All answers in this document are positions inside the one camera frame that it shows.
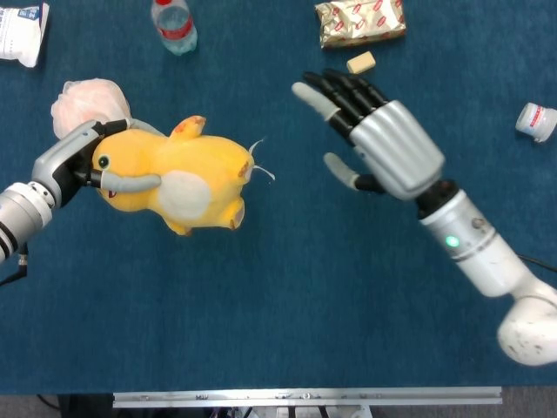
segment white plastic bag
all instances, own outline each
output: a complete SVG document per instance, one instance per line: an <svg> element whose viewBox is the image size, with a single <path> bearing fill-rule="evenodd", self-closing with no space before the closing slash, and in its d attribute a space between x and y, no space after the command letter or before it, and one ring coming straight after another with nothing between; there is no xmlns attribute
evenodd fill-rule
<svg viewBox="0 0 557 418"><path fill-rule="evenodd" d="M26 67L37 65L48 16L47 3L25 9L0 7L0 58L17 59Z"/></svg>
<svg viewBox="0 0 557 418"><path fill-rule="evenodd" d="M131 118L130 106L117 84L101 78L66 82L50 114L59 139L88 120L105 124Z"/></svg>

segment robotic hand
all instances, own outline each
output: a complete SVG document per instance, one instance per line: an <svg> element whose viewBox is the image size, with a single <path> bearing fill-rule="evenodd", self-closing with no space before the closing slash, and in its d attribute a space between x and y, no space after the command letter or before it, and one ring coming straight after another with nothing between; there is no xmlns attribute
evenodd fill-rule
<svg viewBox="0 0 557 418"><path fill-rule="evenodd" d="M455 182L441 179L445 158L410 111L353 75L325 70L304 79L323 94L303 83L292 86L294 94L344 137L372 175L328 153L331 172L352 189L414 200L421 224L481 293L515 298L498 332L503 351L529 366L557 361L557 290L530 272Z"/></svg>
<svg viewBox="0 0 557 418"><path fill-rule="evenodd" d="M33 167L31 182L15 183L0 193L0 264L19 249L19 271L1 285L27 274L27 241L52 220L55 209L65 206L85 185L114 192L141 192L160 185L160 177L120 178L93 170L92 155L100 142L115 133L138 128L162 135L136 119L108 122L90 121L40 156Z"/></svg>

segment stuffed animal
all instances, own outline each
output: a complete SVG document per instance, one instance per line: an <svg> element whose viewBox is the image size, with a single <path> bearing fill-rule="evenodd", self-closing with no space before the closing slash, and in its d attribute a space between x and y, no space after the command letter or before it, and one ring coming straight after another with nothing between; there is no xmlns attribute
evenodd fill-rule
<svg viewBox="0 0 557 418"><path fill-rule="evenodd" d="M142 192L100 190L103 199L120 211L150 209L179 235L195 227L238 228L245 214L240 193L259 168L252 156L257 143L246 150L227 138L202 136L204 125L205 118L193 116L169 138L130 129L103 140L93 155L93 168L103 175L160 177L158 186Z"/></svg>

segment gray floor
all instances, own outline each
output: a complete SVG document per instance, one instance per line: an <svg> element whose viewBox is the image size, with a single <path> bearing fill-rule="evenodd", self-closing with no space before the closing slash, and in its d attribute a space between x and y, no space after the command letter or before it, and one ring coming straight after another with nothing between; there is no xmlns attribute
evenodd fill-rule
<svg viewBox="0 0 557 418"><path fill-rule="evenodd" d="M56 403L56 398L47 396ZM375 408L373 418L555 418L557 388L507 388L503 405L480 407ZM0 417L58 418L36 396L0 396Z"/></svg>

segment gold foil package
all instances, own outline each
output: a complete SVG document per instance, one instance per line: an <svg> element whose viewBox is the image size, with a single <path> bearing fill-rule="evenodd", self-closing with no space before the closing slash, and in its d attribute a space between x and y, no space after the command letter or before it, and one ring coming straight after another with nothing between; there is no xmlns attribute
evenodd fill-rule
<svg viewBox="0 0 557 418"><path fill-rule="evenodd" d="M402 0L345 0L317 4L321 48L367 44L406 32Z"/></svg>

